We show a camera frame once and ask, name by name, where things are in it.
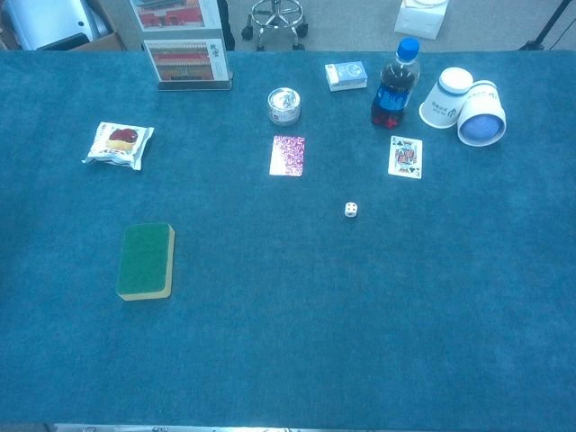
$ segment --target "stool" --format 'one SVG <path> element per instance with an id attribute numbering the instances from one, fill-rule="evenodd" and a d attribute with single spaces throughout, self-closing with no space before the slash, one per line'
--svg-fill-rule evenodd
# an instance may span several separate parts
<path id="1" fill-rule="evenodd" d="M 281 2 L 290 3 L 290 7 L 282 9 Z M 259 9 L 264 3 L 269 4 L 270 10 Z M 298 37 L 303 38 L 308 34 L 308 24 L 304 17 L 304 10 L 298 0 L 260 0 L 252 6 L 252 12 L 248 14 L 247 25 L 242 30 L 242 39 L 250 41 L 254 35 L 252 22 L 260 27 L 256 50 L 263 51 L 264 43 L 262 36 L 269 29 L 290 29 L 292 31 L 292 49 L 304 50 L 304 45 L 298 42 Z"/>

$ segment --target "white die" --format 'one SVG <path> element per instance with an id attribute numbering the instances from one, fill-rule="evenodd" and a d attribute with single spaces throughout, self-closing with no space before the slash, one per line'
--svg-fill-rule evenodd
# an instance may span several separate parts
<path id="1" fill-rule="evenodd" d="M 344 215 L 347 218 L 355 218 L 356 212 L 358 211 L 358 206 L 355 202 L 347 202 L 346 207 L 344 208 Z"/>

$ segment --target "sponge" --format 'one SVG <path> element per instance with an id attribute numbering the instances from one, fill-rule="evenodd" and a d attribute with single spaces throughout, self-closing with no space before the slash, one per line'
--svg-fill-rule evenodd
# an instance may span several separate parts
<path id="1" fill-rule="evenodd" d="M 167 223 L 132 225 L 124 233 L 116 292 L 124 300 L 168 297 L 172 291 L 174 230 Z"/>

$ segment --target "paper cup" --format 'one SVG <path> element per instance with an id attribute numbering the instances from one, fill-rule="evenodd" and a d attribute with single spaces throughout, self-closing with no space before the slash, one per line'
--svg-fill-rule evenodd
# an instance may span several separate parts
<path id="1" fill-rule="evenodd" d="M 422 121 L 437 129 L 454 126 L 474 78 L 461 67 L 449 67 L 419 108 Z"/>
<path id="2" fill-rule="evenodd" d="M 504 132 L 506 113 L 496 85 L 491 81 L 477 81 L 458 118 L 458 138 L 469 146 L 483 147 L 494 144 Z"/>

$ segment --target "dark soda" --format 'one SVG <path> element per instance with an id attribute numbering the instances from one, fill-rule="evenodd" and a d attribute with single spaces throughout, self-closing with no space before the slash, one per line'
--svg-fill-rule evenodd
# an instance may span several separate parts
<path id="1" fill-rule="evenodd" d="M 416 61 L 419 43 L 404 39 L 396 51 L 396 58 L 386 64 L 380 74 L 380 87 L 372 102 L 372 123 L 393 129 L 404 116 L 404 109 L 420 76 Z"/>

